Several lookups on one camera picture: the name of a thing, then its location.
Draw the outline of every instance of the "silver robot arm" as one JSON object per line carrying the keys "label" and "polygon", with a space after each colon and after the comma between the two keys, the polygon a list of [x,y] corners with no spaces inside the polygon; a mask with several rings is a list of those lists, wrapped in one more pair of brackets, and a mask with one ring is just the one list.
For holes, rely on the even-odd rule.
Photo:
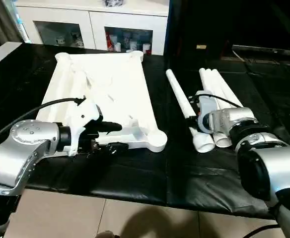
{"label": "silver robot arm", "polygon": [[10,129],[8,138],[0,144],[0,236],[5,232],[9,216],[15,211],[36,164],[56,151],[74,156],[86,125],[92,123],[95,127],[102,119],[99,108],[86,99],[75,108],[65,126],[23,120]]}
{"label": "silver robot arm", "polygon": [[[204,100],[212,99],[200,100],[200,108]],[[213,108],[210,102],[205,105]],[[199,128],[224,133],[231,139],[243,188],[266,202],[290,238],[290,146],[259,124],[249,108],[208,109],[204,108],[197,119]]]}

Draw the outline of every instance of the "white pipe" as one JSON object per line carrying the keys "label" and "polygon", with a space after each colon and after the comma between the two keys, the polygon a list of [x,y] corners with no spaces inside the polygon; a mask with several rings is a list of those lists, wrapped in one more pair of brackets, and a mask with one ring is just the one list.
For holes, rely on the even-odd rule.
{"label": "white pipe", "polygon": [[[211,85],[213,94],[225,98],[225,94],[222,91],[221,85],[217,82],[217,75],[215,75],[209,68],[206,69],[205,74],[207,75],[208,83]],[[216,98],[216,101],[220,107],[219,109],[231,108],[231,104],[226,103],[223,100]]]}
{"label": "white pipe", "polygon": [[221,74],[218,72],[218,70],[213,69],[212,72],[215,76],[217,84],[220,85],[220,87],[225,95],[225,98],[242,107],[243,105],[241,104],[241,102],[239,101],[237,96],[234,94],[234,92],[231,90],[231,88],[228,86],[228,84],[225,82],[225,80],[223,79]]}
{"label": "white pipe", "polygon": [[[168,69],[166,71],[166,76],[169,80],[169,83],[174,91],[174,94],[177,98],[178,104],[183,112],[185,118],[190,116],[196,116],[193,108],[191,107],[186,95],[184,94],[183,90],[181,89],[173,71]],[[193,136],[193,144],[195,149],[199,153],[206,153],[214,149],[215,143],[209,134],[198,132],[196,129],[190,127],[190,132]]]}
{"label": "white pipe", "polygon": [[[210,69],[205,70],[201,68],[199,70],[200,78],[204,87],[204,90],[209,90],[213,95],[225,98],[225,95],[219,85],[217,84],[217,79],[213,75],[213,72]],[[218,109],[230,108],[231,105],[220,99],[216,99]],[[231,140],[223,133],[215,132],[213,133],[213,138],[215,144],[219,148],[226,148],[232,145]]]}

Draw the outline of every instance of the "black tablecloth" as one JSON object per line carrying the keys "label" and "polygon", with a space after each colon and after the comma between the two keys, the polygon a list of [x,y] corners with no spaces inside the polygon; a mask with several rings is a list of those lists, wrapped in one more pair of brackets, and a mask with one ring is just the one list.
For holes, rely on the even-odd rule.
{"label": "black tablecloth", "polygon": [[[54,55],[59,52],[100,53],[30,44],[18,47],[0,62],[0,129],[41,104],[57,63]],[[240,62],[176,60],[172,68],[188,96],[202,89],[200,67],[217,68],[243,105],[290,143],[290,71],[256,64],[250,68],[270,76],[250,75]],[[28,188],[271,218],[264,202],[242,188],[230,148],[205,154],[193,148],[192,136],[165,77],[164,57],[145,56],[143,69],[158,128],[168,137],[164,151],[135,149],[117,157],[45,159],[36,166]]]}

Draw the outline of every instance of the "tile floor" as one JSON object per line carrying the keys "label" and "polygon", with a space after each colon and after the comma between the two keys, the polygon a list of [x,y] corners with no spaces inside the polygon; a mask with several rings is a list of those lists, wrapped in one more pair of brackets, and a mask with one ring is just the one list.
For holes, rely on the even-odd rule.
{"label": "tile floor", "polygon": [[[26,190],[4,238],[242,238],[274,221]],[[284,238],[280,229],[253,238]]]}

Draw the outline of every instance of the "black mat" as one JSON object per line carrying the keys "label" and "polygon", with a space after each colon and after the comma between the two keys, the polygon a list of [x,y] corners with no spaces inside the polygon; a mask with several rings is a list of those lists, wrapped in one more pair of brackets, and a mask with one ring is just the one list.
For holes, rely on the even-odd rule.
{"label": "black mat", "polygon": [[[23,44],[0,62],[0,129],[41,104],[56,66],[54,55],[59,52],[99,53]],[[200,67],[218,68],[243,105],[290,142],[290,125],[288,130],[284,127],[290,121],[290,74],[281,67],[251,66],[278,76],[266,79],[246,74],[239,62],[180,59],[172,65],[187,95],[202,88]],[[264,202],[243,190],[232,150],[215,149],[206,154],[194,150],[192,136],[165,77],[164,57],[145,57],[143,68],[158,128],[168,136],[165,150],[152,153],[135,149],[112,158],[78,155],[46,159],[36,166],[28,188],[271,218]],[[286,105],[287,114],[283,111]]]}

